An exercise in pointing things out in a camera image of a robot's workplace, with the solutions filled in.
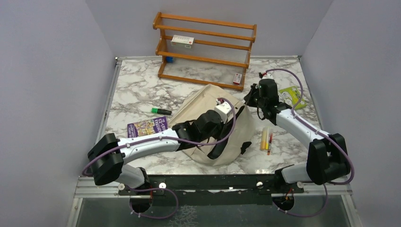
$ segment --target green snack bag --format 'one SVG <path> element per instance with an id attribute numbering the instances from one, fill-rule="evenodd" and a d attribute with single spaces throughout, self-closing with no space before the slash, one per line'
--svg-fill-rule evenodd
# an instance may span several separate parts
<path id="1" fill-rule="evenodd" d="M 283 97 L 284 102 L 290 106 L 294 106 L 295 103 L 298 102 L 301 97 L 301 92 L 298 91 L 296 86 L 288 87 L 285 89 L 281 89 L 280 91 L 281 97 Z M 301 102 L 295 107 L 296 110 L 302 109 L 307 106 L 305 100 L 302 98 Z"/>

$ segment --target small box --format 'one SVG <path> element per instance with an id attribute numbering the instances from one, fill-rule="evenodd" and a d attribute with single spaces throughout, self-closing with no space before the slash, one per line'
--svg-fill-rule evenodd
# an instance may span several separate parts
<path id="1" fill-rule="evenodd" d="M 171 40 L 171 45 L 173 47 L 184 47 L 192 49 L 192 44 L 193 44 L 193 37 L 174 35 Z"/>
<path id="2" fill-rule="evenodd" d="M 241 83 L 241 79 L 242 79 L 242 74 L 236 73 L 233 84 L 239 85 Z"/>

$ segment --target red and white box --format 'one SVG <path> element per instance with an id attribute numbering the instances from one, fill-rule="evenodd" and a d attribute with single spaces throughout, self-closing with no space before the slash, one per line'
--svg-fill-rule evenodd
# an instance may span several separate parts
<path id="1" fill-rule="evenodd" d="M 242 79 L 242 74 L 236 73 L 233 84 L 239 85 L 241 83 L 241 79 Z"/>

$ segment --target wooden shelf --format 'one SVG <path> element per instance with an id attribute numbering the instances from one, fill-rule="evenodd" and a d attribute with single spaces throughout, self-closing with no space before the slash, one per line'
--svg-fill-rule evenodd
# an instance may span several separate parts
<path id="1" fill-rule="evenodd" d="M 244 36 L 244 35 L 237 35 L 237 34 L 228 34 L 228 33 L 221 33 L 216 31 L 207 31 L 207 30 L 200 30 L 200 29 L 193 29 L 193 28 L 185 28 L 185 27 L 178 27 L 178 26 L 167 26 L 163 24 L 163 19 L 169 20 L 180 20 L 180 21 L 189 21 L 194 23 L 202 23 L 202 24 L 210 24 L 214 26 L 227 26 L 227 27 L 234 27 L 240 29 L 247 29 L 252 30 L 251 36 Z M 153 28 L 160 30 L 160 40 L 158 42 L 156 48 L 156 55 L 163 56 L 163 63 L 160 66 L 158 76 L 160 78 L 166 79 L 175 79 L 180 81 L 192 82 L 192 83 L 199 83 L 199 84 L 214 84 L 220 87 L 226 87 L 231 89 L 243 90 L 244 88 L 244 80 L 245 80 L 245 73 L 246 69 L 249 67 L 249 60 L 251 56 L 251 49 L 252 44 L 255 42 L 256 39 L 256 25 L 247 25 L 247 24 L 240 24 L 234 22 L 226 22 L 226 21 L 217 21 L 217 20 L 210 20 L 210 19 L 202 19 L 202 18 L 195 18 L 195 17 L 185 17 L 185 16 L 178 16 L 178 15 L 171 15 L 171 14 L 164 14 L 164 13 L 157 13 L 154 21 L 153 21 Z M 194 37 L 193 42 L 193 49 L 184 50 L 175 50 L 174 47 L 170 46 L 167 42 L 170 41 L 173 37 L 171 35 L 166 35 L 166 31 L 176 31 L 176 32 L 184 32 L 190 34 L 200 34 L 200 35 L 207 35 L 207 36 L 217 36 L 223 39 L 234 39 L 234 40 L 242 40 L 242 42 L 247 41 L 249 42 L 248 45 L 236 45 L 232 44 L 229 41 L 227 43 L 224 42 L 213 42 L 207 40 L 201 40 L 196 37 L 196 35 L 191 35 Z M 201 62 L 208 62 L 220 65 L 227 65 L 227 66 L 234 66 L 234 67 L 241 67 L 243 68 L 243 77 L 241 84 L 238 85 L 230 85 L 230 84 L 222 84 L 218 82 L 210 82 L 198 79 L 190 79 L 190 78 L 183 78 L 177 77 L 172 75 L 164 74 L 164 68 L 166 66 L 166 57 L 174 57 L 179 59 L 187 59 L 191 61 L 201 61 Z"/>

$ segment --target marble surface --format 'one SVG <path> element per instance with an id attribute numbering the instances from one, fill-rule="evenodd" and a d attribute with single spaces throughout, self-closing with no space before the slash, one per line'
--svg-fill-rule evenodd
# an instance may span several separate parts
<path id="1" fill-rule="evenodd" d="M 127 124 L 159 116 L 150 112 L 152 107 L 172 110 L 174 114 L 187 96 L 202 88 L 203 85 L 159 79 L 157 72 L 160 64 L 161 59 L 125 60 L 122 62 L 107 119 L 106 133 L 113 132 L 118 138 L 126 138 Z M 288 69 L 300 77 L 305 85 L 304 94 L 307 107 L 297 112 L 310 123 L 319 127 L 318 117 L 301 66 L 296 59 L 251 59 L 243 92 L 231 89 L 226 89 L 226 91 L 242 100 L 249 92 L 251 84 L 259 81 L 258 73 L 272 68 Z M 165 69 L 166 74 L 185 75 L 198 79 L 208 78 L 210 81 L 229 84 L 232 83 L 232 75 L 235 72 L 241 72 L 241 69 L 192 61 L 185 62 L 185 64 L 168 64 Z M 279 89 L 290 86 L 299 87 L 295 78 L 286 72 L 275 71 L 269 73 L 268 78 L 274 78 Z M 256 135 L 247 151 L 229 165 L 205 166 L 196 163 L 181 151 L 140 158 L 129 165 L 143 167 L 148 174 L 271 174 L 278 168 L 306 161 L 307 149 L 298 140 L 269 121 L 261 121 L 256 115 L 256 108 L 250 109 L 257 127 Z M 274 133 L 269 156 L 266 151 L 259 150 L 262 129 L 265 126 L 272 127 Z"/>

